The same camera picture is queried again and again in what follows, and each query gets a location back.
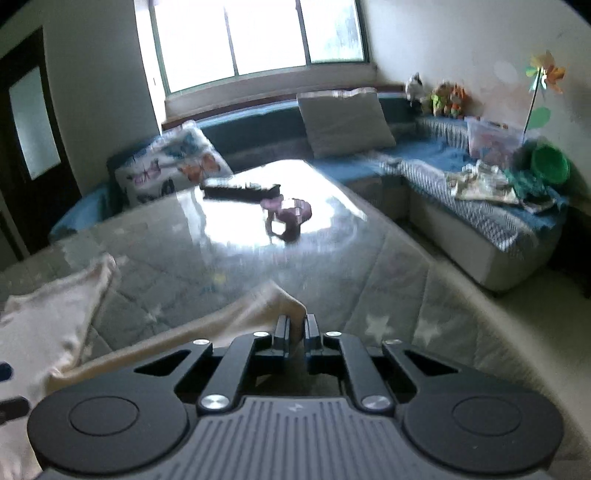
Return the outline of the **black remote control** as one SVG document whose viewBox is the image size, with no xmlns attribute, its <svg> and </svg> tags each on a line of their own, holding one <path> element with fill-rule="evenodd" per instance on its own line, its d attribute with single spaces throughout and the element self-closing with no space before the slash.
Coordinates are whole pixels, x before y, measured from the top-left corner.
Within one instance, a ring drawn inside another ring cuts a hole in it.
<svg viewBox="0 0 591 480">
<path fill-rule="evenodd" d="M 262 186 L 253 183 L 208 182 L 201 186 L 201 190 L 208 199 L 246 203 L 259 203 L 280 196 L 280 184 Z"/>
</svg>

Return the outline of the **dark green cloth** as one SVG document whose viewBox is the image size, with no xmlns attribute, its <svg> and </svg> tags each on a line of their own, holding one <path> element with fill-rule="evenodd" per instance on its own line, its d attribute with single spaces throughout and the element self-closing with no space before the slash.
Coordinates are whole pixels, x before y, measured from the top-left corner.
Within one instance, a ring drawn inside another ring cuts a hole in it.
<svg viewBox="0 0 591 480">
<path fill-rule="evenodd" d="M 504 175 L 521 206 L 532 214 L 541 214 L 554 207 L 560 209 L 564 204 L 562 197 L 530 170 L 506 169 Z"/>
</svg>

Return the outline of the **green plastic bowl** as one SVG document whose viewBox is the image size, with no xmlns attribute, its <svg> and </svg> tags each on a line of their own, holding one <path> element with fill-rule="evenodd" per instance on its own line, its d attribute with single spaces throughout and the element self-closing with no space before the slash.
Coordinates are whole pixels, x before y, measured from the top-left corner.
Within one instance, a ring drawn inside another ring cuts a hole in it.
<svg viewBox="0 0 591 480">
<path fill-rule="evenodd" d="M 532 152 L 531 171 L 543 182 L 560 186 L 570 178 L 570 162 L 561 150 L 541 145 Z"/>
</svg>

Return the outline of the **pink plastic toy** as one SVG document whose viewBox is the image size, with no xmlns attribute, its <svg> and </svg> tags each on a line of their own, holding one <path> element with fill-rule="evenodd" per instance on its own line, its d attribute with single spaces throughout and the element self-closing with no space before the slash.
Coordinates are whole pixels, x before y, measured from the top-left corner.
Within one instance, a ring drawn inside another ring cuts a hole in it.
<svg viewBox="0 0 591 480">
<path fill-rule="evenodd" d="M 266 211 L 266 233 L 270 237 L 277 237 L 283 242 L 293 243 L 301 235 L 301 225 L 311 219 L 311 204 L 307 201 L 293 198 L 293 206 L 283 207 L 283 195 L 273 199 L 263 199 L 260 206 Z M 273 223 L 284 225 L 283 233 L 273 231 Z"/>
</svg>

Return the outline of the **teal corner sofa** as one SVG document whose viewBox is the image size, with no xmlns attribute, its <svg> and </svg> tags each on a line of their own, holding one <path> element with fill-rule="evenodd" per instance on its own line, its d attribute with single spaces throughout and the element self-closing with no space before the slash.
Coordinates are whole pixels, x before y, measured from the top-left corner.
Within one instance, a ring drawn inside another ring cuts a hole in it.
<svg viewBox="0 0 591 480">
<path fill-rule="evenodd" d="M 468 127 L 461 120 L 419 117 L 397 94 L 379 97 L 396 145 L 391 149 L 315 158 L 297 102 L 284 101 L 186 121 L 211 140 L 229 168 L 242 172 L 283 159 L 303 159 L 394 220 L 407 219 L 476 282 L 502 292 L 521 283 L 552 255 L 562 237 L 566 198 L 553 205 L 455 199 L 449 172 L 471 167 Z"/>
</svg>

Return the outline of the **dark door with glass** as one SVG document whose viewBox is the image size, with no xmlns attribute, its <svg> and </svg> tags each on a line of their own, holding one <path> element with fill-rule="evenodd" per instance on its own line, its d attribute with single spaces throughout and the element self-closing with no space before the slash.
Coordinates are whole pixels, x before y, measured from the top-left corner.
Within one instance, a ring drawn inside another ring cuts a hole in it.
<svg viewBox="0 0 591 480">
<path fill-rule="evenodd" d="M 30 254 L 49 245 L 52 227 L 81 199 L 53 107 L 41 28 L 1 58 L 1 193 Z"/>
</svg>

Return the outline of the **colourful paper pinwheel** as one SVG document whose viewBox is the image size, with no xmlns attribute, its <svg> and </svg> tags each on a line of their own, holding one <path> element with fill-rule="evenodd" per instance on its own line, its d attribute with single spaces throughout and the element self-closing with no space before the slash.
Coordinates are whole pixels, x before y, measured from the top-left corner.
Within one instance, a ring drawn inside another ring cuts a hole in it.
<svg viewBox="0 0 591 480">
<path fill-rule="evenodd" d="M 531 80 L 529 88 L 531 99 L 523 127 L 523 135 L 529 131 L 541 129 L 549 123 L 552 111 L 543 104 L 545 93 L 548 90 L 556 94 L 563 93 L 559 82 L 564 79 L 566 69 L 558 66 L 554 55 L 546 50 L 542 54 L 531 57 L 525 74 Z"/>
</svg>

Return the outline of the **clear plastic storage box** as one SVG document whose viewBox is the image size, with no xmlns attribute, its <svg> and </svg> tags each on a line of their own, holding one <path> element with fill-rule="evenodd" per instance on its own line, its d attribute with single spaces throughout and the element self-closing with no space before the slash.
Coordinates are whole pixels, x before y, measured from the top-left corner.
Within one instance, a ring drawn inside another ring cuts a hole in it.
<svg viewBox="0 0 591 480">
<path fill-rule="evenodd" d="M 505 170 L 516 163 L 517 152 L 523 145 L 520 130 L 479 117 L 466 118 L 468 150 L 473 159 Z"/>
</svg>

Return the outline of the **plain grey pillow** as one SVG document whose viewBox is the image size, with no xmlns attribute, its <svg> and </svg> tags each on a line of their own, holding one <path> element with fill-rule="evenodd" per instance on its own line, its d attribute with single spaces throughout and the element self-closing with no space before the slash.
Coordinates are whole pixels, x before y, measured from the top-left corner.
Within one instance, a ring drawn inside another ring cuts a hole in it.
<svg viewBox="0 0 591 480">
<path fill-rule="evenodd" d="M 375 88 L 301 93 L 297 105 L 315 158 L 397 145 Z"/>
</svg>

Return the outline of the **crumpled light cloth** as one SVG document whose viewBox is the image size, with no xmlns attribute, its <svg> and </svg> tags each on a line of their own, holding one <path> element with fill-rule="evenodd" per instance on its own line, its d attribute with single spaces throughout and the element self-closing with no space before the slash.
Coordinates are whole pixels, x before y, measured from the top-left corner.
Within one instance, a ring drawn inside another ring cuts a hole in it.
<svg viewBox="0 0 591 480">
<path fill-rule="evenodd" d="M 519 199 L 505 173 L 496 165 L 478 160 L 460 172 L 448 172 L 446 183 L 451 195 L 463 201 L 487 201 L 517 205 Z"/>
</svg>

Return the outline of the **black white plush toy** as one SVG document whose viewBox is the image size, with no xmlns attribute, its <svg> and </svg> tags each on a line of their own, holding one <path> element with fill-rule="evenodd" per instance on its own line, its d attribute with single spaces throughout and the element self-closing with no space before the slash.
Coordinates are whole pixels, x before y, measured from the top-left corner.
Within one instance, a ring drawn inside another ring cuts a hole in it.
<svg viewBox="0 0 591 480">
<path fill-rule="evenodd" d="M 423 109 L 423 102 L 427 98 L 427 95 L 419 73 L 416 73 L 408 80 L 405 92 L 410 106 L 415 111 L 421 112 Z"/>
</svg>

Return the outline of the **orange plush toy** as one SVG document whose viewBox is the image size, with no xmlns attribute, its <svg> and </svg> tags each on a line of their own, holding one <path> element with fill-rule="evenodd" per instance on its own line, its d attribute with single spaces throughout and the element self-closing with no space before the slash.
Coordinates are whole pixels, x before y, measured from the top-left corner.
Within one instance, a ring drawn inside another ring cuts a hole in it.
<svg viewBox="0 0 591 480">
<path fill-rule="evenodd" d="M 450 94 L 449 117 L 453 119 L 462 119 L 465 116 L 465 106 L 469 100 L 466 90 L 459 84 L 456 84 Z"/>
</svg>

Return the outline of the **butterfly print pillow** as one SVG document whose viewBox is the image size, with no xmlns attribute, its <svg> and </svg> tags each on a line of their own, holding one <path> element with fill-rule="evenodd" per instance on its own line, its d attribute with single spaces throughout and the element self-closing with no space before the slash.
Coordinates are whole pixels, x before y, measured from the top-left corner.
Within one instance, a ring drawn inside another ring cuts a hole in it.
<svg viewBox="0 0 591 480">
<path fill-rule="evenodd" d="M 114 171 L 131 207 L 231 174 L 228 163 L 192 120 L 163 132 Z"/>
</svg>

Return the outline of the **cream knit garment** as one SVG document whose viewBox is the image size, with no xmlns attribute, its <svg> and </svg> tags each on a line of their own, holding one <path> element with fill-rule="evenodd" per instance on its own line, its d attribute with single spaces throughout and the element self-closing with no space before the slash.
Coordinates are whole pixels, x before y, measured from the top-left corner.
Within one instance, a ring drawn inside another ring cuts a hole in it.
<svg viewBox="0 0 591 480">
<path fill-rule="evenodd" d="M 227 282 L 221 273 L 184 280 L 109 254 L 64 277 L 25 264 L 8 268 L 1 274 L 1 362 L 13 376 L 1 383 L 1 398 L 20 395 L 31 408 L 60 388 L 190 340 L 224 347 L 245 333 L 273 331 L 280 315 L 301 334 L 304 304 L 276 283 Z"/>
</svg>

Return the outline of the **window with green frame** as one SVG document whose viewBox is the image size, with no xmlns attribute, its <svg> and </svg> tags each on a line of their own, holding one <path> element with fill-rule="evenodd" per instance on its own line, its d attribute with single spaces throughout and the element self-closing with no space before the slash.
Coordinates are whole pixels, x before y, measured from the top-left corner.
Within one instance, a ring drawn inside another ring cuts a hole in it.
<svg viewBox="0 0 591 480">
<path fill-rule="evenodd" d="M 367 63 L 356 1 L 150 1 L 164 91 L 322 64 Z"/>
</svg>

